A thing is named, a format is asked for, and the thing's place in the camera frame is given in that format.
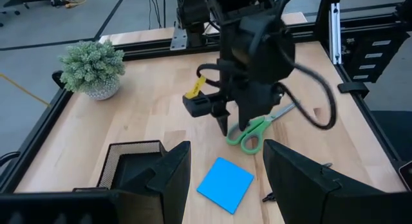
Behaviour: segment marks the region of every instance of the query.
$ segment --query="potted plant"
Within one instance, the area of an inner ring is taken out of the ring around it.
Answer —
[[[68,47],[68,55],[60,57],[63,72],[60,81],[72,92],[84,92],[95,100],[112,97],[124,75],[124,52],[115,50],[110,41],[79,42]]]

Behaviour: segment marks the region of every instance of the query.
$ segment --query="scissors blade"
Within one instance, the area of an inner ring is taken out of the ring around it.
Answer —
[[[276,120],[280,117],[282,117],[282,115],[288,113],[291,109],[295,108],[295,104],[291,103],[287,106],[285,106],[284,108],[280,109],[278,112],[276,112],[274,115],[271,115],[271,121]]]

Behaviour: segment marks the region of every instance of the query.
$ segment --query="green succulent plant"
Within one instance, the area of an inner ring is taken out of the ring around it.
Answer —
[[[115,50],[110,41],[79,42],[67,48],[68,55],[59,57],[63,63],[60,81],[68,91],[86,92],[124,74],[124,52]]]

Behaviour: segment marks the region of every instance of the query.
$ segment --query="black mesh basket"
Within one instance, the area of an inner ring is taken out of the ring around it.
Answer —
[[[166,153],[159,140],[110,144],[97,187],[119,188]]]

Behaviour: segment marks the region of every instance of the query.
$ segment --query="gray carpet floor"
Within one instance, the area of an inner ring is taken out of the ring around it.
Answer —
[[[48,42],[93,38],[115,7],[118,0],[87,0],[84,5],[66,9],[54,8],[47,2],[30,3],[30,9],[16,6],[20,15],[0,14],[0,49]],[[161,18],[162,1],[158,0]],[[316,12],[320,0],[293,0],[285,12]],[[342,8],[396,3],[403,0],[342,0]],[[166,0],[166,23],[173,26],[176,19],[176,0]],[[351,12],[342,15],[371,15],[383,10]],[[152,7],[152,28],[157,27]],[[149,27],[149,0],[123,0],[102,34],[146,30]],[[51,78],[60,69],[58,55],[66,45],[0,51],[0,73],[15,80],[32,93],[50,101],[57,91]],[[366,102],[375,110],[412,111],[412,42],[408,40],[376,84],[368,84],[371,93]],[[0,79],[0,155],[15,151],[22,144],[45,106]]]

